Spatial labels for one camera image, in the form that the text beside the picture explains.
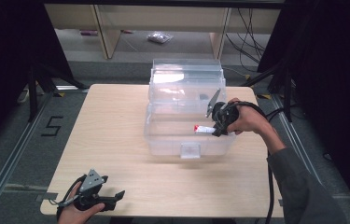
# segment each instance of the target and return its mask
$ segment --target small tube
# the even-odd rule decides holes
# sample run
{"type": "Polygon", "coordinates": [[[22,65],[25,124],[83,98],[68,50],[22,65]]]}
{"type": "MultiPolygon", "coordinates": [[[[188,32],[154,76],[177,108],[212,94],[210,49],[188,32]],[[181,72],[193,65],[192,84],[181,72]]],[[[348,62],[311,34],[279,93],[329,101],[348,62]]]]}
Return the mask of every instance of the small tube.
{"type": "Polygon", "coordinates": [[[213,133],[216,129],[211,127],[200,126],[198,124],[194,125],[195,133],[213,133]]]}

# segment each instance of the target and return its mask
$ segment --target clear plastic container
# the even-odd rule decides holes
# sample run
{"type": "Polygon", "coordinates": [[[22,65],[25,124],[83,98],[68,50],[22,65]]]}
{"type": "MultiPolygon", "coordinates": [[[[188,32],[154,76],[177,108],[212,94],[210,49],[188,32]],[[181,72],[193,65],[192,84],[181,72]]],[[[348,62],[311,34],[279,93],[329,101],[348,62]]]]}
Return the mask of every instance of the clear plastic container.
{"type": "Polygon", "coordinates": [[[145,138],[153,155],[200,158],[223,155],[235,135],[194,133],[194,125],[213,127],[207,105],[217,89],[226,101],[225,78],[218,60],[154,60],[149,83],[145,138]]]}

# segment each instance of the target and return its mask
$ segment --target person's sleeve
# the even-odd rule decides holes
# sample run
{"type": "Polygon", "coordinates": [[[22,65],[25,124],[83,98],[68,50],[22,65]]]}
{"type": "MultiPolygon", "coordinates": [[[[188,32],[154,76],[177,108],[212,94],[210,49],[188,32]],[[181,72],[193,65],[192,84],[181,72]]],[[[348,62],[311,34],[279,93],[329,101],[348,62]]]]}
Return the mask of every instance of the person's sleeve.
{"type": "Polygon", "coordinates": [[[286,224],[346,223],[343,210],[292,148],[274,153],[267,161],[282,194],[286,224]]]}

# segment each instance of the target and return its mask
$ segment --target hand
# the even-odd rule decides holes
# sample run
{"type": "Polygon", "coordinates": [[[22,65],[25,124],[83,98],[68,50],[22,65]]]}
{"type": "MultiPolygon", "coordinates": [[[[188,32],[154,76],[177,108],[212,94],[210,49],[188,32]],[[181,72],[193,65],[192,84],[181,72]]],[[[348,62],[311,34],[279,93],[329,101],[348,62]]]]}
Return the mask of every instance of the hand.
{"type": "MultiPolygon", "coordinates": [[[[229,103],[240,101],[238,98],[233,98],[229,103]]],[[[239,118],[234,123],[227,127],[227,132],[254,132],[259,134],[267,145],[268,151],[271,154],[285,148],[285,144],[280,139],[274,127],[264,118],[258,111],[250,106],[236,106],[239,111],[239,118]]]]}
{"type": "MultiPolygon", "coordinates": [[[[69,198],[73,198],[76,195],[77,189],[80,185],[81,182],[76,183],[69,194],[69,198]]],[[[84,224],[90,217],[102,211],[104,208],[104,203],[98,203],[88,210],[79,211],[73,204],[70,204],[63,209],[58,224],[84,224]]]]}

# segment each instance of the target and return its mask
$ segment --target wooden table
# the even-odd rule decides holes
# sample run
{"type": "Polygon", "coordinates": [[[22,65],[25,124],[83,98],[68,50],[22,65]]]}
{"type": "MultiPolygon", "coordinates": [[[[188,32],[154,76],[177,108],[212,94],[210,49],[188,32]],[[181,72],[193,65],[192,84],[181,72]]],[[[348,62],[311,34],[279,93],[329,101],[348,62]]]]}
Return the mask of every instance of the wooden table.
{"type": "MultiPolygon", "coordinates": [[[[93,85],[78,115],[48,192],[61,200],[70,185],[94,168],[108,175],[99,194],[126,190],[112,217],[266,217],[266,155],[254,133],[237,136],[224,156],[184,160],[153,156],[143,136],[147,85],[93,85]]],[[[246,87],[228,87],[229,98],[257,103],[246,87]]],[[[282,217],[275,186],[273,217],[282,217]]],[[[41,212],[56,213],[45,200],[41,212]]]]}

